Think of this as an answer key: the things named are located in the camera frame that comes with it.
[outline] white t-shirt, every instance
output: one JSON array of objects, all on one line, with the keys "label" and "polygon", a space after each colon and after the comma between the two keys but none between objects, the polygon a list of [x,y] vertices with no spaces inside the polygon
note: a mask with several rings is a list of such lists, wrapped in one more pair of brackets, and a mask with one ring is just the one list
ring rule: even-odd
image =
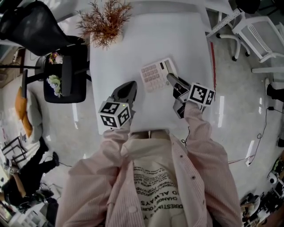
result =
[{"label": "white t-shirt", "polygon": [[124,144],[134,161],[134,183],[146,227],[186,227],[171,142],[132,139]]}]

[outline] black pants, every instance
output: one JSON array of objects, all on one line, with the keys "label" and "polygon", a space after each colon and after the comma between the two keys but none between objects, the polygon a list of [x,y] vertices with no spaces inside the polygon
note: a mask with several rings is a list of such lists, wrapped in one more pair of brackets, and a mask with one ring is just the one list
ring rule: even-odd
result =
[{"label": "black pants", "polygon": [[40,181],[44,173],[51,171],[55,166],[55,161],[46,161],[41,164],[44,151],[39,148],[35,155],[20,170],[20,179],[23,183],[27,195],[33,194],[40,187]]},{"label": "black pants", "polygon": [[267,95],[271,96],[272,99],[278,99],[284,102],[284,89],[274,89],[271,84],[267,87]]}]

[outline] pink striped shirt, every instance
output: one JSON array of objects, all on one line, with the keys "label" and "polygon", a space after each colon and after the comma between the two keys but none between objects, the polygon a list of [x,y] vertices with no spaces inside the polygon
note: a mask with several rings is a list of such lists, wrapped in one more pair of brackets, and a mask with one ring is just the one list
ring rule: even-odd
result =
[{"label": "pink striped shirt", "polygon": [[[224,148],[210,139],[211,125],[198,106],[188,102],[187,149],[173,135],[172,156],[178,191],[189,227],[240,227],[241,209]],[[130,125],[108,130],[100,149],[70,171],[57,214],[57,227],[144,227],[133,176],[133,161],[123,144]]]}]

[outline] orange pillow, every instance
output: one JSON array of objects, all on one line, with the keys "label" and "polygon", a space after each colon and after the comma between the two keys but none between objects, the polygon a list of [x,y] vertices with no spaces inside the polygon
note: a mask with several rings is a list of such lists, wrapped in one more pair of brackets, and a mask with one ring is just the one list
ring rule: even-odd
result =
[{"label": "orange pillow", "polygon": [[18,90],[18,94],[15,101],[15,109],[19,119],[23,123],[24,129],[29,138],[32,134],[32,126],[28,121],[27,99],[22,97],[22,87],[20,87]]},{"label": "orange pillow", "polygon": [[22,87],[19,88],[15,101],[16,113],[20,120],[27,114],[27,99],[22,97]]},{"label": "orange pillow", "polygon": [[24,115],[22,123],[23,123],[24,129],[26,131],[26,134],[27,134],[27,136],[29,138],[31,136],[31,134],[32,134],[32,126],[31,126],[30,122],[28,121],[28,115],[27,114]]}]

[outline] sleeve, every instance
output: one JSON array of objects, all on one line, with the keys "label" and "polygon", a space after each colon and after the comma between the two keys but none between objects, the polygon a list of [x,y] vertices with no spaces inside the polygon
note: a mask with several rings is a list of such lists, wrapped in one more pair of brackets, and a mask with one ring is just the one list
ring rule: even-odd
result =
[{"label": "sleeve", "polygon": [[208,211],[223,227],[242,226],[237,188],[226,151],[211,140],[211,125],[202,119],[197,104],[186,104],[185,119],[190,128],[189,158],[204,181]]},{"label": "sleeve", "polygon": [[121,148],[130,124],[103,134],[100,149],[68,172],[57,213],[57,227],[95,227],[106,217],[107,201],[122,165]]}]

